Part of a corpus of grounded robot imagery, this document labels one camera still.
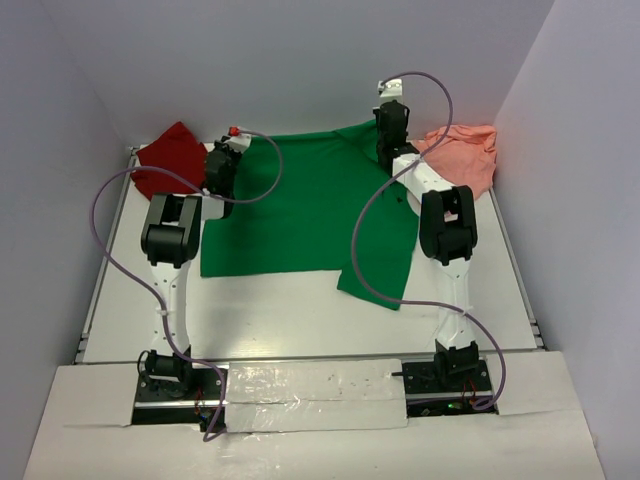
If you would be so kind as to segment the green t-shirt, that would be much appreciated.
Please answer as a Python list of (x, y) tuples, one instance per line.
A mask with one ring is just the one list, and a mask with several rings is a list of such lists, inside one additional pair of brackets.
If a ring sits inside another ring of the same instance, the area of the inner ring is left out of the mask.
[(396, 310), (417, 240), (405, 188), (377, 163), (373, 121), (252, 140), (234, 193), (242, 204), (205, 224), (204, 278), (336, 271), (337, 289)]

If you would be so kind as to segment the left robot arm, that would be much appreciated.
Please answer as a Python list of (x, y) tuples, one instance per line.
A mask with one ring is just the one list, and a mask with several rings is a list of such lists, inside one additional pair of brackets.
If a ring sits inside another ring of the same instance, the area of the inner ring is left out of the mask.
[(166, 306), (159, 309), (143, 374), (149, 384), (173, 398), (188, 396), (196, 384), (192, 364), (182, 358), (191, 354), (186, 326), (188, 271), (204, 223), (232, 213), (235, 177), (250, 144), (247, 134), (224, 136), (214, 143), (205, 158), (203, 195), (161, 192), (151, 197), (141, 247), (151, 265), (153, 288)]

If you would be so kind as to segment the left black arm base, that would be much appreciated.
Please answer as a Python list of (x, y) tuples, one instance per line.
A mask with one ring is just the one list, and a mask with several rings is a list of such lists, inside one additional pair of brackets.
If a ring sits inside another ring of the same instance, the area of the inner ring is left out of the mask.
[(132, 424), (191, 425), (212, 436), (226, 430), (222, 381), (213, 369), (155, 350), (142, 351), (136, 368)]

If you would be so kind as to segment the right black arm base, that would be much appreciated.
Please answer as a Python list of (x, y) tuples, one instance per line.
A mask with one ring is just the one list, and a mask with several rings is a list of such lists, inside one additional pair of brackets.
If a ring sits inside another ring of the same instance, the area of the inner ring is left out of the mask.
[(484, 360), (470, 371), (453, 374), (447, 379), (437, 371), (435, 361), (403, 361), (391, 376), (403, 383), (409, 418), (495, 412), (494, 407), (482, 412), (474, 409), (479, 401), (493, 397)]

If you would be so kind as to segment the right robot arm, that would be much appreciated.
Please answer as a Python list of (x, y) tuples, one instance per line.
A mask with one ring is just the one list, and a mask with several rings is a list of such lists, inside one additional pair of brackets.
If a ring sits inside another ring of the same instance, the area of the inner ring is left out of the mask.
[(479, 364), (469, 308), (468, 273), (478, 233), (470, 187), (456, 186), (419, 157), (407, 140), (410, 110), (397, 100), (374, 109), (381, 166), (420, 203), (418, 237), (423, 254), (438, 269), (439, 302), (432, 377), (447, 391), (467, 382)]

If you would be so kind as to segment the red folded t-shirt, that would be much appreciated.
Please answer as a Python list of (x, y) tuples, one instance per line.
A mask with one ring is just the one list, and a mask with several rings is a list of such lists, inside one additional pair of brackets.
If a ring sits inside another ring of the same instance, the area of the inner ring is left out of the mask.
[[(206, 147), (182, 123), (176, 122), (154, 142), (137, 153), (141, 166), (171, 171), (200, 188), (205, 181)], [(138, 191), (150, 200), (156, 193), (190, 194), (194, 190), (175, 178), (157, 171), (138, 170), (131, 174)]]

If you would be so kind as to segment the salmon pink crumpled t-shirt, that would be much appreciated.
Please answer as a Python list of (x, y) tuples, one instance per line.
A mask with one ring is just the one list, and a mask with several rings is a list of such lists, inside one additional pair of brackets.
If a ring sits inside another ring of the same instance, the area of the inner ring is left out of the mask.
[(496, 170), (497, 131), (491, 125), (452, 125), (426, 162), (455, 185), (471, 188), (475, 200), (489, 191)]

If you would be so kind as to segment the taped white cardboard panel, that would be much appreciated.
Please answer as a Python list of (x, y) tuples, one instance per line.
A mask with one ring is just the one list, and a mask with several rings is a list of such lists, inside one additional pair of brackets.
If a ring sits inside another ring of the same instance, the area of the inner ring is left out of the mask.
[(230, 433), (384, 430), (408, 425), (398, 359), (233, 363)]

